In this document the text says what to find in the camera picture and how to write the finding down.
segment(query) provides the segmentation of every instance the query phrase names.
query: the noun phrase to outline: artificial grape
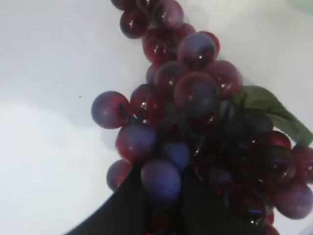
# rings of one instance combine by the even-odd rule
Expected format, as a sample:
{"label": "artificial grape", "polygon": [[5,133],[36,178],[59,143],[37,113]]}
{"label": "artificial grape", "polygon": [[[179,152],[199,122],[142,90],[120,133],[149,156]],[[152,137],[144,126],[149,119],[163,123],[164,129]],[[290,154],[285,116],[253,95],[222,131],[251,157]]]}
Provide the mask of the artificial grape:
{"label": "artificial grape", "polygon": [[168,141],[162,145],[161,151],[163,156],[173,163],[179,171],[187,168],[190,161],[190,151],[185,143]]}
{"label": "artificial grape", "polygon": [[240,190],[231,198],[231,208],[244,221],[252,225],[263,225],[266,206],[253,192]]}
{"label": "artificial grape", "polygon": [[156,141],[154,128],[144,124],[130,124],[118,133],[116,148],[125,161],[138,163],[150,157]]}
{"label": "artificial grape", "polygon": [[279,232],[271,225],[265,226],[265,235],[279,235]]}
{"label": "artificial grape", "polygon": [[207,74],[192,72],[176,84],[174,104],[190,118],[203,118],[216,109],[218,89]]}
{"label": "artificial grape", "polygon": [[176,43],[172,32],[164,28],[153,28],[142,37],[143,51],[151,63],[162,64],[176,60]]}
{"label": "artificial grape", "polygon": [[297,168],[297,178],[307,184],[313,184],[313,149],[297,147],[291,153]]}
{"label": "artificial grape", "polygon": [[214,60],[216,47],[209,36],[192,33],[180,42],[177,53],[181,63],[194,70],[201,70]]}
{"label": "artificial grape", "polygon": [[131,106],[125,96],[118,92],[104,92],[99,95],[91,107],[95,123],[106,129],[115,129],[128,121]]}
{"label": "artificial grape", "polygon": [[135,0],[111,0],[113,5],[119,10],[130,10],[136,5]]}
{"label": "artificial grape", "polygon": [[131,107],[137,117],[144,120],[159,120],[165,113],[165,102],[154,85],[140,85],[131,96]]}
{"label": "artificial grape", "polygon": [[256,160],[261,177],[274,183],[286,183],[296,173],[294,160],[289,150],[279,146],[265,148]]}
{"label": "artificial grape", "polygon": [[124,160],[118,160],[113,163],[107,172],[107,184],[112,191],[124,182],[128,173],[131,171],[132,165],[128,164]]}
{"label": "artificial grape", "polygon": [[148,84],[154,83],[156,71],[160,68],[160,64],[151,64],[146,73],[146,81]]}
{"label": "artificial grape", "polygon": [[136,0],[137,7],[147,15],[150,15],[159,0]]}
{"label": "artificial grape", "polygon": [[123,13],[120,28],[123,34],[131,39],[140,38],[149,26],[148,17],[137,9],[130,9]]}
{"label": "artificial grape", "polygon": [[177,82],[188,73],[186,66],[178,61],[170,61],[162,65],[155,74],[154,84],[164,99],[171,101]]}
{"label": "artificial grape", "polygon": [[181,41],[182,39],[184,39],[189,34],[192,34],[195,32],[196,32],[196,30],[192,25],[187,24],[187,23],[183,23],[180,28],[175,30],[174,34],[177,37],[177,39],[179,41]]}
{"label": "artificial grape", "polygon": [[277,188],[272,201],[284,216],[303,219],[312,211],[313,193],[305,183],[294,181]]}
{"label": "artificial grape", "polygon": [[217,60],[205,67],[205,72],[211,75],[220,90],[220,99],[228,99],[237,94],[243,85],[243,80],[237,69],[229,62]]}
{"label": "artificial grape", "polygon": [[263,148],[266,145],[280,146],[286,149],[291,149],[289,138],[282,132],[271,131],[264,135],[259,135],[255,139],[254,148]]}
{"label": "artificial grape", "polygon": [[207,31],[200,31],[199,33],[202,33],[206,36],[209,36],[213,42],[215,43],[215,47],[216,47],[216,52],[215,52],[215,59],[218,57],[219,53],[220,53],[220,50],[221,50],[221,44],[220,44],[220,41],[219,39],[211,32],[207,32]]}
{"label": "artificial grape", "polygon": [[179,198],[181,179],[177,168],[168,160],[148,161],[141,170],[143,188],[158,208],[173,206]]}
{"label": "artificial grape", "polygon": [[183,18],[182,7],[175,0],[160,0],[152,11],[153,23],[169,29],[180,28]]}

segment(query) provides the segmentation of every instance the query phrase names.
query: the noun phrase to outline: green leaf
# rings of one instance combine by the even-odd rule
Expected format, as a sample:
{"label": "green leaf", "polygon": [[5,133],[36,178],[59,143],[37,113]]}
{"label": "green leaf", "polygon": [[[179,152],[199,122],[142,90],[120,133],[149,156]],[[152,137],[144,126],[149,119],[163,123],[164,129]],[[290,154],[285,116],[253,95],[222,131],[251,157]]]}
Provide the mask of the green leaf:
{"label": "green leaf", "polygon": [[249,110],[264,110],[273,125],[289,135],[297,144],[308,146],[313,141],[312,132],[265,88],[243,87],[239,94],[232,97],[231,101],[241,113]]}

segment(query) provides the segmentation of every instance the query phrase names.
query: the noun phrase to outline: grape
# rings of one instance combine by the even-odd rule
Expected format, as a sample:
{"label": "grape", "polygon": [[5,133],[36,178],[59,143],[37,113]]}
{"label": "grape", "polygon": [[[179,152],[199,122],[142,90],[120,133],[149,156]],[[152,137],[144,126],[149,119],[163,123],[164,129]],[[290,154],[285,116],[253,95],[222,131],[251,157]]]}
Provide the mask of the grape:
{"label": "grape", "polygon": [[152,11],[153,23],[169,29],[180,28],[183,18],[182,7],[175,0],[160,0]]}
{"label": "grape", "polygon": [[135,7],[135,0],[111,0],[113,5],[119,10],[130,10]]}
{"label": "grape", "polygon": [[154,6],[159,0],[136,0],[137,7],[145,14],[151,14]]}
{"label": "grape", "polygon": [[161,151],[164,157],[173,163],[179,171],[187,168],[190,161],[190,151],[183,142],[166,142]]}
{"label": "grape", "polygon": [[224,60],[214,61],[204,69],[216,82],[220,90],[220,99],[228,99],[237,94],[243,85],[243,80],[237,69]]}
{"label": "grape", "polygon": [[171,101],[175,85],[187,73],[188,69],[179,62],[167,62],[156,71],[154,84],[164,99]]}
{"label": "grape", "polygon": [[213,40],[202,33],[189,34],[178,46],[179,61],[194,70],[201,70],[212,62],[215,53]]}
{"label": "grape", "polygon": [[178,38],[179,41],[184,39],[187,35],[195,33],[195,28],[187,23],[183,23],[179,29],[176,29],[174,34]]}
{"label": "grape", "polygon": [[313,184],[313,149],[297,147],[292,151],[297,168],[297,177],[307,184]]}
{"label": "grape", "polygon": [[146,73],[146,81],[148,84],[154,83],[156,71],[160,68],[160,64],[151,64]]}
{"label": "grape", "polygon": [[266,206],[254,193],[241,190],[231,198],[231,208],[244,221],[252,225],[263,225],[266,219]]}
{"label": "grape", "polygon": [[305,183],[295,181],[277,188],[272,201],[284,216],[303,219],[312,211],[313,193]]}
{"label": "grape", "polygon": [[165,102],[157,93],[154,85],[140,85],[131,96],[131,107],[137,117],[159,120],[165,113]]}
{"label": "grape", "polygon": [[106,129],[123,126],[131,115],[128,100],[118,92],[104,92],[92,104],[91,115],[95,123]]}
{"label": "grape", "polygon": [[119,160],[113,163],[107,172],[107,184],[112,191],[124,182],[128,173],[131,171],[132,165],[128,164],[124,160]]}
{"label": "grape", "polygon": [[279,235],[279,232],[271,225],[265,226],[265,235]]}
{"label": "grape", "polygon": [[116,148],[125,161],[137,163],[150,157],[156,141],[154,128],[144,124],[130,124],[118,133]]}
{"label": "grape", "polygon": [[214,58],[216,59],[220,53],[220,50],[221,50],[221,44],[220,44],[219,39],[211,32],[200,31],[199,33],[202,33],[206,36],[209,36],[213,40],[215,47],[216,47],[216,52],[215,52],[215,56],[214,56]]}
{"label": "grape", "polygon": [[265,148],[257,159],[261,176],[274,183],[286,183],[296,173],[290,151],[278,146]]}
{"label": "grape", "polygon": [[215,110],[218,90],[210,76],[192,72],[176,84],[174,103],[188,117],[203,118]]}
{"label": "grape", "polygon": [[157,207],[174,205],[181,190],[180,174],[176,167],[165,159],[147,162],[141,170],[142,185]]}
{"label": "grape", "polygon": [[151,63],[162,64],[176,60],[176,43],[171,31],[153,28],[142,37],[143,51]]}
{"label": "grape", "polygon": [[148,17],[137,9],[127,10],[120,20],[123,34],[131,39],[140,38],[148,29]]}

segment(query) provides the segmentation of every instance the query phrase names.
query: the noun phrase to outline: white surface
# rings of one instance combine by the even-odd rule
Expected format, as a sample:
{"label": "white surface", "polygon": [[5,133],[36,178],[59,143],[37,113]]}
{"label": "white surface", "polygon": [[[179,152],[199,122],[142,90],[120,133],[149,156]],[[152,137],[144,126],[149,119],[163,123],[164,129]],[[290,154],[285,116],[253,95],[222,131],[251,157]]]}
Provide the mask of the white surface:
{"label": "white surface", "polygon": [[[218,35],[222,58],[313,130],[309,1],[179,2]],[[109,0],[0,0],[0,234],[64,234],[110,196],[117,131],[97,127],[90,106],[106,90],[129,96],[149,66],[120,15]],[[297,235],[312,221],[277,216],[276,227]]]}

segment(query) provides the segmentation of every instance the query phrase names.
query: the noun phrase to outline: grape cluster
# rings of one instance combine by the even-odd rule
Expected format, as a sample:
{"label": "grape cluster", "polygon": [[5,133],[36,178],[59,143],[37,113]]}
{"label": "grape cluster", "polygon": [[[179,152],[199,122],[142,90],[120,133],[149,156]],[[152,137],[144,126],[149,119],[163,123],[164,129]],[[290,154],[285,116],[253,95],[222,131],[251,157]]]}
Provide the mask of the grape cluster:
{"label": "grape cluster", "polygon": [[220,43],[211,32],[183,22],[175,0],[112,0],[124,10],[120,27],[142,38],[147,84],[128,99],[99,95],[93,120],[120,128],[116,148],[123,160],[107,174],[116,190],[133,165],[150,199],[147,234],[174,234],[181,174],[193,172],[242,220],[278,235],[273,209],[291,219],[313,208],[313,149],[296,146],[273,130],[262,110],[238,110],[231,98],[242,77],[229,62],[216,60]]}

